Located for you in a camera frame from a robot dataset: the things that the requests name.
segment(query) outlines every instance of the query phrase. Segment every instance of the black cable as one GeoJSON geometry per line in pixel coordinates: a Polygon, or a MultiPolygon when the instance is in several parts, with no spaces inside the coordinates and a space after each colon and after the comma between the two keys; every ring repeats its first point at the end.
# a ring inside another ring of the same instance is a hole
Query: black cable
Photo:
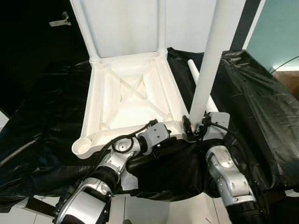
{"type": "Polygon", "coordinates": [[[113,151],[115,151],[117,153],[120,153],[120,154],[124,154],[124,153],[129,152],[132,149],[133,145],[134,145],[133,137],[135,137],[135,135],[121,135],[121,136],[118,137],[118,139],[114,139],[114,142],[111,144],[111,147],[112,147],[113,151]],[[124,151],[118,150],[115,147],[116,142],[119,141],[119,140],[121,140],[121,139],[130,139],[131,140],[131,145],[129,146],[129,148],[127,148],[124,151]]]}
{"type": "Polygon", "coordinates": [[[293,58],[291,58],[290,60],[288,60],[287,62],[281,64],[281,65],[278,66],[276,69],[274,69],[272,72],[270,72],[270,74],[272,74],[272,73],[275,72],[277,69],[281,68],[281,67],[284,66],[285,64],[288,64],[290,61],[292,61],[292,60],[294,60],[294,59],[296,59],[296,58],[298,58],[298,57],[299,57],[299,56],[293,57],[293,58]]]}
{"type": "Polygon", "coordinates": [[[257,202],[258,206],[261,208],[261,205],[260,205],[260,203],[258,202],[258,199],[257,199],[258,192],[257,192],[256,189],[258,189],[260,191],[261,195],[262,195],[263,200],[264,200],[264,203],[265,203],[265,206],[266,206],[267,215],[269,215],[269,205],[268,205],[268,202],[267,202],[267,200],[266,200],[266,198],[265,198],[265,196],[263,194],[263,191],[259,188],[258,182],[254,181],[254,178],[253,178],[253,171],[252,171],[252,167],[250,165],[249,156],[247,154],[247,150],[249,150],[249,149],[248,149],[246,143],[244,143],[244,141],[238,136],[237,133],[229,130],[228,128],[226,128],[226,127],[224,127],[222,125],[219,125],[219,124],[216,124],[216,123],[212,123],[212,122],[208,122],[207,124],[210,125],[210,126],[215,126],[215,127],[218,127],[218,128],[221,128],[221,129],[227,131],[228,133],[230,133],[240,143],[241,147],[243,148],[243,152],[245,153],[245,156],[246,156],[246,160],[247,160],[246,164],[247,164],[247,167],[249,169],[250,178],[252,180],[252,185],[253,185],[253,190],[255,192],[256,202],[257,202]]]}
{"type": "Polygon", "coordinates": [[[116,141],[119,141],[121,139],[127,138],[127,139],[131,139],[139,132],[143,131],[144,129],[146,129],[147,127],[156,124],[158,121],[155,120],[151,120],[149,123],[147,123],[145,126],[143,126],[142,128],[138,129],[137,131],[134,131],[130,134],[127,135],[121,135],[118,136],[114,139],[112,139],[111,141],[109,141],[106,145],[103,146],[103,148],[101,149],[101,151],[99,152],[98,156],[96,157],[96,159],[94,160],[94,163],[90,166],[90,168],[88,169],[87,173],[85,174],[85,176],[82,178],[82,181],[85,180],[93,171],[95,171],[95,169],[97,168],[98,164],[102,161],[102,159],[104,158],[104,156],[106,155],[105,152],[109,149],[110,146],[112,146],[116,141]]]}

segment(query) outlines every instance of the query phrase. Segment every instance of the black tarp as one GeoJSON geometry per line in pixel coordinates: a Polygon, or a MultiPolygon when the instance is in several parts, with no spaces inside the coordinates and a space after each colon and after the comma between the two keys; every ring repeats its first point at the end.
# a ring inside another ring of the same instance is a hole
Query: black tarp
{"type": "MultiPolygon", "coordinates": [[[[199,68],[203,54],[168,50],[169,65],[190,109],[195,83],[187,60],[199,68]]],[[[0,133],[0,211],[28,196],[61,196],[86,173],[94,156],[80,160],[71,145],[82,128],[90,73],[88,62],[52,63],[0,133]]],[[[250,147],[254,177],[262,188],[297,186],[299,105],[284,86],[248,53],[226,52],[212,97],[220,111],[231,114],[230,128],[250,147]]],[[[227,135],[225,144],[245,167],[237,142],[227,135]]],[[[134,173],[139,190],[132,194],[166,201],[202,191],[217,196],[203,148],[179,141],[169,147],[177,153],[141,164],[134,173]]]]}
{"type": "MultiPolygon", "coordinates": [[[[187,109],[195,84],[187,60],[200,69],[203,54],[168,49],[168,63],[187,109]]],[[[230,126],[250,148],[254,178],[263,189],[291,189],[299,185],[299,103],[285,87],[246,51],[224,52],[211,96],[219,111],[231,116],[230,126]]],[[[238,142],[226,135],[240,167],[245,162],[238,142]]]]}

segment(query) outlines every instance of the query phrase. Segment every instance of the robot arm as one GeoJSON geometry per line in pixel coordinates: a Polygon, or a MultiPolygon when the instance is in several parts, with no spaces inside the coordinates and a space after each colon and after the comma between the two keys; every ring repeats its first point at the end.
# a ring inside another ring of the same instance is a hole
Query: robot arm
{"type": "Polygon", "coordinates": [[[137,137],[118,137],[96,170],[86,178],[60,210],[56,224],[104,224],[111,195],[127,161],[138,154],[149,155],[153,146],[169,138],[163,123],[152,122],[137,137]]]}
{"type": "MultiPolygon", "coordinates": [[[[210,124],[215,122],[228,126],[229,115],[219,112],[210,113],[209,121],[210,124]]],[[[226,134],[226,131],[208,124],[193,135],[189,127],[190,123],[185,118],[186,123],[185,130],[188,130],[186,134],[193,140],[198,136],[203,140],[221,139],[226,134]]],[[[163,123],[155,121],[149,124],[146,131],[138,136],[135,133],[124,135],[112,142],[111,152],[99,161],[95,171],[66,201],[56,218],[56,224],[106,223],[111,195],[127,161],[138,154],[145,156],[151,154],[154,146],[169,138],[170,131],[163,123]]],[[[232,223],[266,223],[246,177],[233,162],[227,148],[221,144],[211,145],[206,153],[206,161],[232,223]]]]}

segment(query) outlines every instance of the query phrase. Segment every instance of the white pole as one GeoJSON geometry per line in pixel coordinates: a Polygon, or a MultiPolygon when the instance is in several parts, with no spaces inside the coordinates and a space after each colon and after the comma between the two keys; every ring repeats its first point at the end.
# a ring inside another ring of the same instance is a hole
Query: white pole
{"type": "Polygon", "coordinates": [[[166,0],[158,0],[158,49],[159,54],[166,53],[166,0]]]}
{"type": "Polygon", "coordinates": [[[189,120],[193,128],[201,124],[223,51],[227,17],[233,8],[231,1],[217,0],[204,58],[200,68],[189,120]]]}
{"type": "MultiPolygon", "coordinates": [[[[195,84],[197,84],[199,72],[196,68],[196,65],[192,59],[188,60],[189,69],[191,71],[192,77],[194,79],[195,84]]],[[[211,95],[209,96],[209,100],[207,101],[206,105],[206,112],[219,112],[218,108],[216,107],[211,95]]]]}
{"type": "Polygon", "coordinates": [[[83,36],[88,54],[89,54],[89,61],[91,63],[97,62],[100,60],[100,57],[98,56],[98,53],[95,49],[95,46],[93,44],[93,38],[91,36],[88,23],[85,19],[85,15],[83,12],[83,8],[81,6],[80,0],[71,0],[71,5],[73,7],[78,25],[81,30],[81,34],[83,36]]]}

